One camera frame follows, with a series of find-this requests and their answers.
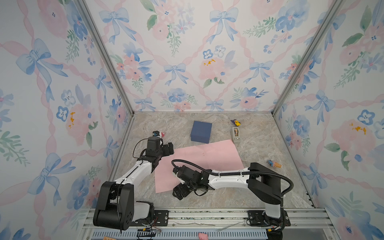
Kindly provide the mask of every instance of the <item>yellow toy bird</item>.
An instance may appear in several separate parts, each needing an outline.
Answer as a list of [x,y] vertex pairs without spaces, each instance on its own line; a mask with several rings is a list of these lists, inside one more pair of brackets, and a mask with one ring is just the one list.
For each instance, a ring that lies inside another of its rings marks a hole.
[[236,119],[235,120],[231,120],[231,122],[233,122],[233,124],[235,124],[236,126],[240,126],[240,122],[239,121],[237,121]]

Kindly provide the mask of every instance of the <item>pink sheet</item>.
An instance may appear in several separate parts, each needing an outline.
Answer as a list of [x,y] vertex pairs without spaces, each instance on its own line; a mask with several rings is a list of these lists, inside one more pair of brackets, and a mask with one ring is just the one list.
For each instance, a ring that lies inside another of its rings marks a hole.
[[[174,159],[187,160],[205,169],[218,171],[239,170],[244,168],[232,140],[175,149],[175,153],[163,157],[155,169],[156,193],[173,190],[173,188],[180,183],[172,172],[173,166],[171,161]],[[182,162],[178,162],[176,165],[186,165],[193,170],[201,171]]]

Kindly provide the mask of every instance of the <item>table surface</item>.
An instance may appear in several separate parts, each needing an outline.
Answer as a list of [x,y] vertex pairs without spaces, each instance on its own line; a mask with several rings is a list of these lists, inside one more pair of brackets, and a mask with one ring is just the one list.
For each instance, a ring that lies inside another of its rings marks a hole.
[[[243,165],[246,167],[251,162],[258,162],[293,181],[295,186],[284,199],[285,208],[313,208],[271,114],[161,112],[138,113],[134,117],[116,178],[125,174],[134,165],[136,159],[132,157],[132,151],[136,143],[151,136],[153,131],[164,132],[164,142],[172,142],[176,149],[204,144],[190,140],[194,121],[211,122],[210,142],[219,142],[231,139],[230,131],[234,124],[230,120],[237,119],[241,123],[242,141],[236,144],[236,148]],[[146,148],[146,144],[146,141],[142,141],[137,145],[135,156],[140,155],[140,152]],[[280,163],[282,167],[271,167],[267,164],[269,159]],[[288,183],[282,180],[282,190],[287,187]],[[249,189],[242,188],[220,188],[208,191],[201,197],[191,193],[182,200],[174,197],[172,191],[156,193],[154,172],[139,186],[135,186],[135,200],[153,202],[155,207],[264,208],[264,202]]]

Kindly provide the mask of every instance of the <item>robotic arm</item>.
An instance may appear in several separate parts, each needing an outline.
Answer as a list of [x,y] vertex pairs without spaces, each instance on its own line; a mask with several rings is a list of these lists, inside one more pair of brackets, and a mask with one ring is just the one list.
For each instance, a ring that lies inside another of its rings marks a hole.
[[[173,144],[163,144],[159,132],[153,132],[148,138],[147,148],[143,150],[133,168],[114,182],[105,182],[100,189],[93,224],[100,227],[126,230],[134,221],[144,220],[148,225],[154,221],[154,206],[150,202],[134,202],[134,185],[138,185],[151,174],[161,157],[174,153]],[[189,164],[202,170],[198,172],[175,162]],[[175,159],[172,161],[173,173],[179,178],[180,184],[173,189],[173,196],[182,200],[191,192],[202,196],[208,190],[221,187],[241,187],[250,189],[258,198],[265,202],[265,211],[261,219],[250,220],[250,226],[268,227],[275,230],[284,229],[285,212],[283,197],[293,188],[293,182],[282,175],[260,165],[251,163],[250,167],[235,171],[216,171],[204,169],[192,162]],[[281,191],[280,179],[290,186]]]

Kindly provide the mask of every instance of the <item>floral wallpaper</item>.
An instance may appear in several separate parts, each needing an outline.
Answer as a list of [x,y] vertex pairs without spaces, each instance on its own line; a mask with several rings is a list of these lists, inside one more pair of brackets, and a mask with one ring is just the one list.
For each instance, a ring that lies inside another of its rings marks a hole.
[[71,0],[0,8],[0,239],[76,239],[128,116]]
[[384,239],[383,56],[384,1],[346,0],[275,115],[343,240]]
[[135,111],[271,111],[332,1],[86,3]]

